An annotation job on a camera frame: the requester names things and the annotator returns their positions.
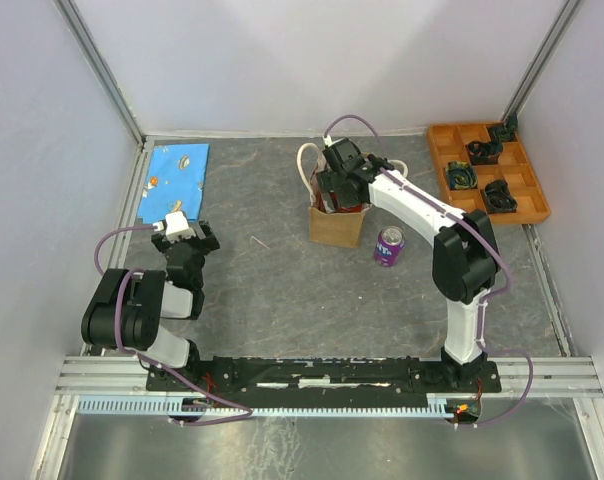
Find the brown canvas bag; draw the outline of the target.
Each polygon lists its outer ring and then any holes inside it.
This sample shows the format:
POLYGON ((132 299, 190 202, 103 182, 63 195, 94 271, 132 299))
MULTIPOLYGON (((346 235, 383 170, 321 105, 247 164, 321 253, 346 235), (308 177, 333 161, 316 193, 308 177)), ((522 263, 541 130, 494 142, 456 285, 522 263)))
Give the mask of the brown canvas bag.
MULTIPOLYGON (((296 154, 296 167, 309 197, 309 239, 315 243, 355 248, 359 245, 360 234, 369 203, 362 209, 351 212, 335 212, 326 203, 319 190, 316 174, 326 166, 323 150, 314 143, 301 145, 296 154)), ((364 154, 367 163, 368 185, 382 167, 388 167, 406 177, 408 167, 401 160, 388 160, 373 154, 364 154)))

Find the purple soda can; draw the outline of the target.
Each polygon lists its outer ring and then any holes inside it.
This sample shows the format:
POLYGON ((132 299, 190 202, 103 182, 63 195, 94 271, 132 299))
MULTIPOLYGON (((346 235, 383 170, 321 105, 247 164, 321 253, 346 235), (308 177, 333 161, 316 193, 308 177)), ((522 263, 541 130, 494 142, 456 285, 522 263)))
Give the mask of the purple soda can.
POLYGON ((399 227, 385 227, 377 237, 373 258, 380 266, 392 267, 397 263, 404 244, 405 237, 399 227))

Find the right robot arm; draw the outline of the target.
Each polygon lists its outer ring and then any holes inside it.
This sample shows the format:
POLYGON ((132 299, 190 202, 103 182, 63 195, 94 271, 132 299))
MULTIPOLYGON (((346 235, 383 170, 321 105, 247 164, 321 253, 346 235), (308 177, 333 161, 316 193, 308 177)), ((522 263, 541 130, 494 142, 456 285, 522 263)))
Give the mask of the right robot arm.
POLYGON ((437 200, 394 162, 362 152, 348 138, 326 136, 323 142, 324 168, 316 174, 321 193, 336 207, 369 204, 385 210, 432 247, 432 279, 447 303, 447 336, 436 367, 445 386, 465 390, 487 361, 483 320, 500 269, 488 216, 437 200))

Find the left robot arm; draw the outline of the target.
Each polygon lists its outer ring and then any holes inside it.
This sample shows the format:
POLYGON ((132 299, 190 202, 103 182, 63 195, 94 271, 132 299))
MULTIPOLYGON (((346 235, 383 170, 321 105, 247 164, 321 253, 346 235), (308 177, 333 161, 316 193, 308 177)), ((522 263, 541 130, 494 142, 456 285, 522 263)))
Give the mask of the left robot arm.
POLYGON ((191 390, 203 378, 193 342, 161 326, 163 319, 196 320, 205 300, 206 256, 220 248, 210 224, 200 220, 197 233, 189 223, 163 220, 133 230, 151 230, 151 242, 166 260, 163 270, 101 268, 100 240, 94 261, 100 282, 82 317, 83 341, 97 348, 139 354, 145 361, 168 366, 169 379, 191 390))

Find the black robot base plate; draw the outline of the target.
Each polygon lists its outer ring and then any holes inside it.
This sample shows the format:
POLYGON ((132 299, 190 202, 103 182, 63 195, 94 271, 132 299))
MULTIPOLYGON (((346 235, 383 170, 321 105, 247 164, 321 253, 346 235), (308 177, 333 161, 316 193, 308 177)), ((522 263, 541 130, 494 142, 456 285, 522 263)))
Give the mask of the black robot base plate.
POLYGON ((210 393, 251 408, 423 407, 429 394, 502 391, 497 365, 485 355, 469 368, 415 357, 215 357, 178 372, 210 393))

